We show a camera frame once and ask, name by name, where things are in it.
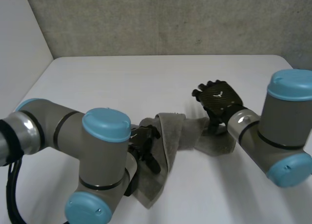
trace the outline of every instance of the gray towel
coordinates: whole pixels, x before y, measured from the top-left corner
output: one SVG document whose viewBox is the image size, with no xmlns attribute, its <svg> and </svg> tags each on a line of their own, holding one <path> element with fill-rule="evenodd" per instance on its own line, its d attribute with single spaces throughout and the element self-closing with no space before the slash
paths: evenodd
<svg viewBox="0 0 312 224">
<path fill-rule="evenodd" d="M 161 134 L 153 141 L 152 155 L 158 161 L 161 172 L 153 174 L 147 165 L 139 162 L 140 175 L 133 195 L 150 208 L 161 195 L 178 150 L 197 149 L 209 156 L 231 153 L 235 140 L 226 132 L 218 136 L 208 135 L 208 118 L 186 119 L 184 114 L 159 113 L 155 118 L 145 118 L 139 126 L 155 126 Z"/>
</svg>

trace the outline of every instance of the gray robot arm segment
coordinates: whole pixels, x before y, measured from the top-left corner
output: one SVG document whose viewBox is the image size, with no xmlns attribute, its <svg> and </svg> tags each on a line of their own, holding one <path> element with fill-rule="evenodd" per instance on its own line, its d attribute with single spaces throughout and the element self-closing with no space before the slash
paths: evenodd
<svg viewBox="0 0 312 224">
<path fill-rule="evenodd" d="M 8 129 L 0 134 L 1 165 L 10 163 L 10 157 L 18 160 L 48 146 L 77 158 L 79 184 L 66 205 L 67 219 L 75 224 L 84 210 L 94 214 L 93 223 L 110 221 L 137 170 L 136 160 L 128 153 L 131 123 L 125 114 L 112 109 L 83 114 L 38 99 L 1 121 Z M 21 153 L 11 155 L 14 151 Z"/>
<path fill-rule="evenodd" d="M 303 148 L 312 128 L 312 72 L 282 70 L 268 87 L 261 117 L 249 109 L 231 116 L 228 132 L 277 186 L 295 186 L 312 173 Z"/>
</svg>

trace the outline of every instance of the robotic hand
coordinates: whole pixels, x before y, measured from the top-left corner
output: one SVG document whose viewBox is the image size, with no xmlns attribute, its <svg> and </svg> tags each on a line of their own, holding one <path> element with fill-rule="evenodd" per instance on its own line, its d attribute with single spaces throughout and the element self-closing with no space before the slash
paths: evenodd
<svg viewBox="0 0 312 224">
<path fill-rule="evenodd" d="M 245 109 L 243 101 L 225 81 L 209 81 L 207 85 L 200 84 L 198 88 L 201 91 L 194 90 L 192 96 L 208 113 L 208 132 L 216 135 L 223 133 L 220 124 L 227 123 L 232 112 Z"/>
<path fill-rule="evenodd" d="M 261 117 L 243 106 L 224 81 L 199 85 L 192 95 L 207 111 L 210 133 L 219 124 L 241 145 L 267 177 L 280 187 L 295 186 L 312 173 L 303 148 L 312 128 L 312 71 L 281 70 L 268 86 Z"/>
</svg>

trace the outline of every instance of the white tabletop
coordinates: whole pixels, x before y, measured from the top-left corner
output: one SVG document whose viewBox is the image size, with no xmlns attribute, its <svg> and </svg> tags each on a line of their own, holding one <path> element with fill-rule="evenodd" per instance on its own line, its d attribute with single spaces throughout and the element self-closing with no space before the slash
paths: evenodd
<svg viewBox="0 0 312 224">
<path fill-rule="evenodd" d="M 192 90 L 220 79 L 261 114 L 271 75 L 288 68 L 278 56 L 61 58 L 52 62 L 25 99 L 45 98 L 81 112 L 110 107 L 128 114 L 133 123 L 159 112 L 199 118 L 206 113 Z M 10 223 L 6 172 L 0 168 L 2 224 Z M 20 213 L 29 224 L 62 224 L 64 204 L 77 184 L 76 159 L 50 148 L 25 156 L 17 186 Z M 234 153 L 217 158 L 179 151 L 156 204 L 147 210 L 134 197 L 124 197 L 110 223 L 310 224 L 311 210 L 311 178 L 295 188 L 278 188 L 237 146 Z"/>
</svg>

